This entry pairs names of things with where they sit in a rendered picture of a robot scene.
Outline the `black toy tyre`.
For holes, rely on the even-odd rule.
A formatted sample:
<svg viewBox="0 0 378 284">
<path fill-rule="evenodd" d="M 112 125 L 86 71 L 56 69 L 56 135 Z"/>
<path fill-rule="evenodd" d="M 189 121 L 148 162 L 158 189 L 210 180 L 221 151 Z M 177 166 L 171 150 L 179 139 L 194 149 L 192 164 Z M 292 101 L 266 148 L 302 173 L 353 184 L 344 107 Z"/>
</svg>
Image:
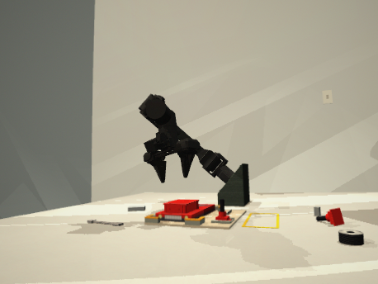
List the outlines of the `black toy tyre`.
<svg viewBox="0 0 378 284">
<path fill-rule="evenodd" d="M 346 245 L 363 245 L 364 234 L 357 230 L 339 230 L 339 243 Z"/>
</svg>

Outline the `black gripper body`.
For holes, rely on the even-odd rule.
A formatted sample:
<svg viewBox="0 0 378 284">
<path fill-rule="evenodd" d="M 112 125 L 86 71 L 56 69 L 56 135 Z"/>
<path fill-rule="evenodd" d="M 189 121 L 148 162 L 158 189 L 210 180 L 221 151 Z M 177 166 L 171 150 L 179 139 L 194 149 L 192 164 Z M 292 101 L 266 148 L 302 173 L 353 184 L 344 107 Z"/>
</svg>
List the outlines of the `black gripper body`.
<svg viewBox="0 0 378 284">
<path fill-rule="evenodd" d="M 185 138 L 184 140 L 178 140 L 178 135 L 181 134 L 181 131 L 177 130 L 176 126 L 164 126 L 158 129 L 158 132 L 162 133 L 164 130 L 167 130 L 172 137 L 173 146 L 164 146 L 161 151 L 152 151 L 150 153 L 144 154 L 144 162 L 150 160 L 159 160 L 164 161 L 165 156 L 170 154 L 175 154 L 176 152 L 182 150 L 193 150 L 196 151 L 201 149 L 200 143 L 198 140 Z"/>
</svg>

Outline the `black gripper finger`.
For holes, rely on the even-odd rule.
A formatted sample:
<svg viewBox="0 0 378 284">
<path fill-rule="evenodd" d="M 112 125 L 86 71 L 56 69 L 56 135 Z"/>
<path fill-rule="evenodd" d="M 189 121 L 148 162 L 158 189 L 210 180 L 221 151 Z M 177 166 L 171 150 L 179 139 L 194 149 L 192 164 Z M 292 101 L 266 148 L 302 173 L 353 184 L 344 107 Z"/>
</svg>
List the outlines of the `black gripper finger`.
<svg viewBox="0 0 378 284">
<path fill-rule="evenodd" d="M 195 154 L 197 154 L 197 151 L 182 150 L 177 152 L 177 154 L 181 159 L 183 177 L 187 178 L 188 173 L 190 171 L 191 163 L 195 157 Z"/>
<path fill-rule="evenodd" d="M 161 183 L 165 183 L 166 162 L 167 161 L 159 161 L 159 160 L 150 160 L 147 162 L 154 167 Z"/>
</svg>

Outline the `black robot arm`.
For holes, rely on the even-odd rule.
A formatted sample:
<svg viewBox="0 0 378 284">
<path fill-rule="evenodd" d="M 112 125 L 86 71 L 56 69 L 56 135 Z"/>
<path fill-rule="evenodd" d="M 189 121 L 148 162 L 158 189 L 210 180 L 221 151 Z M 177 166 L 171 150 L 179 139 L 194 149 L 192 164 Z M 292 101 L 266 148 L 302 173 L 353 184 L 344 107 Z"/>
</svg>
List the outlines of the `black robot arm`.
<svg viewBox="0 0 378 284">
<path fill-rule="evenodd" d="M 179 140 L 184 140 L 185 138 L 191 139 L 188 134 L 177 126 L 175 112 L 168 108 L 164 100 L 165 98 L 160 95 L 150 94 L 139 106 L 139 113 L 158 129 L 164 126 L 176 126 L 177 130 L 181 131 L 181 134 L 178 135 Z M 167 130 L 164 130 L 162 133 L 158 132 L 156 134 L 156 138 L 144 142 L 147 153 L 158 151 L 166 145 L 168 147 L 173 146 L 172 137 Z M 203 149 L 202 147 L 196 151 L 200 164 L 203 165 L 203 168 L 213 178 L 217 176 L 226 184 L 227 181 L 234 175 L 234 172 L 226 166 L 228 160 L 220 153 Z M 210 171 L 212 173 L 210 173 Z"/>
</svg>

